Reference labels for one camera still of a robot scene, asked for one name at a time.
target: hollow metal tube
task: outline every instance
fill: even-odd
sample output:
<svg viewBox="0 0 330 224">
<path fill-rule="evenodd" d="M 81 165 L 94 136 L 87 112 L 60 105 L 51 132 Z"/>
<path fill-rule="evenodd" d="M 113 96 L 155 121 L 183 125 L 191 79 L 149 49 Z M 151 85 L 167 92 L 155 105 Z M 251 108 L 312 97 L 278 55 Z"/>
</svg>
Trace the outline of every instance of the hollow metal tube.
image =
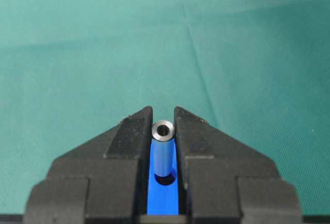
<svg viewBox="0 0 330 224">
<path fill-rule="evenodd" d="M 174 126 L 171 122 L 161 120 L 152 127 L 154 146 L 154 173 L 159 177 L 171 174 L 174 149 Z"/>
</svg>

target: teal fabric background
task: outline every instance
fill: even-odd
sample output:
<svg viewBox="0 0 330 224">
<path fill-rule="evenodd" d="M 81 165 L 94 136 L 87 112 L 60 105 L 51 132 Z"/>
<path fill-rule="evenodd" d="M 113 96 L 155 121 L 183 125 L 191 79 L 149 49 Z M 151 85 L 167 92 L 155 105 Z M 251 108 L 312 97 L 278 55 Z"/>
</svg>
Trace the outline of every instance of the teal fabric background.
<svg viewBox="0 0 330 224">
<path fill-rule="evenodd" d="M 0 212 L 146 105 L 273 158 L 330 213 L 330 0 L 0 0 Z"/>
</svg>

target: cylindrical pin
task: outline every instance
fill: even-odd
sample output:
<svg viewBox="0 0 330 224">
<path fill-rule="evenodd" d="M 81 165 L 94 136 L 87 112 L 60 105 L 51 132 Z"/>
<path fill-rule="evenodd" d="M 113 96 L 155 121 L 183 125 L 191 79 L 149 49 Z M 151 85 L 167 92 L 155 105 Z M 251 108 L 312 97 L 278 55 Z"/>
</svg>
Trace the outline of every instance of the cylindrical pin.
<svg viewBox="0 0 330 224">
<path fill-rule="evenodd" d="M 173 173 L 174 126 L 161 120 L 152 127 L 154 147 L 154 174 L 158 183 L 168 185 L 175 181 Z"/>
</svg>

